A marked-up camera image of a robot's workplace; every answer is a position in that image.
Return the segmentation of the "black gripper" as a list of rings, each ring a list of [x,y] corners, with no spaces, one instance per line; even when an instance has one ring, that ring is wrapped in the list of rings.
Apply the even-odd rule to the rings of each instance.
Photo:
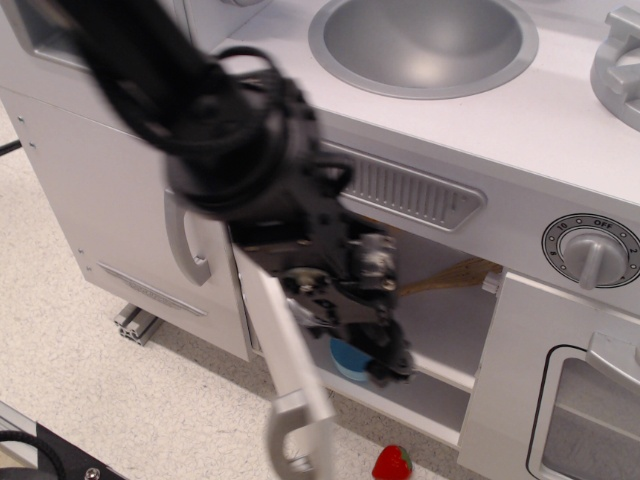
[[[402,328],[393,318],[393,302],[383,291],[357,295],[354,285],[315,268],[294,268],[282,275],[282,288],[299,326],[315,338],[327,334],[371,356],[367,378],[375,386],[409,383],[415,367]]]

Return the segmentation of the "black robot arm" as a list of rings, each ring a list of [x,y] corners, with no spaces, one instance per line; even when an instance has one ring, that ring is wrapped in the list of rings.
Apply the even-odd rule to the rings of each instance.
[[[352,169],[320,143],[315,111],[253,47],[199,52],[155,1],[43,1],[128,127],[166,156],[178,201],[224,223],[315,336],[367,355],[378,385],[411,378],[394,317],[396,243],[345,208]]]

